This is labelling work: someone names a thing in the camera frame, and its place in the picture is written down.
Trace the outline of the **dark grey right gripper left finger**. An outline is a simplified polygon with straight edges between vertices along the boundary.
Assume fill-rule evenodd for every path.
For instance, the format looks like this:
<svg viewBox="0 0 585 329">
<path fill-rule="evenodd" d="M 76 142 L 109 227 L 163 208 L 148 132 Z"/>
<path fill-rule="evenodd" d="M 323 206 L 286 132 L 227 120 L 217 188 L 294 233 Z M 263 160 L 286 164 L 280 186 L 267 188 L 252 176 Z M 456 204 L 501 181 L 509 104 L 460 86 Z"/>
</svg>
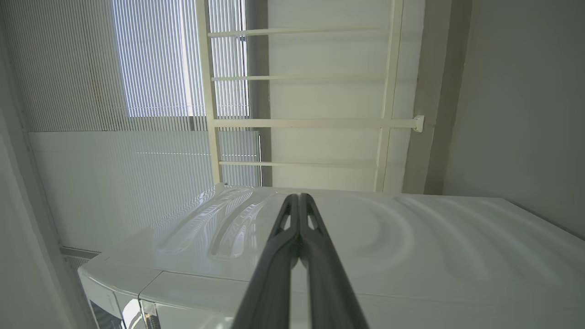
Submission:
<svg viewBox="0 0 585 329">
<path fill-rule="evenodd" d="M 290 327 L 291 271 L 299 258 L 299 195 L 286 196 L 234 317 L 234 329 Z"/>
</svg>

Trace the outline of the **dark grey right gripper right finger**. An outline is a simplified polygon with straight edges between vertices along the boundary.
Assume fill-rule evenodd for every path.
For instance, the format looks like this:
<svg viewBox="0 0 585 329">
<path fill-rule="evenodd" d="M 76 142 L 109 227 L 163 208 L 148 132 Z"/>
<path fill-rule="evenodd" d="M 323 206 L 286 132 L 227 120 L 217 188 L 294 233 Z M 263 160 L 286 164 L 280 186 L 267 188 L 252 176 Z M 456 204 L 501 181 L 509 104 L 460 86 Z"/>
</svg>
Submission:
<svg viewBox="0 0 585 329">
<path fill-rule="evenodd" d="M 369 327 L 313 197 L 299 196 L 301 260 L 308 271 L 313 329 Z"/>
</svg>

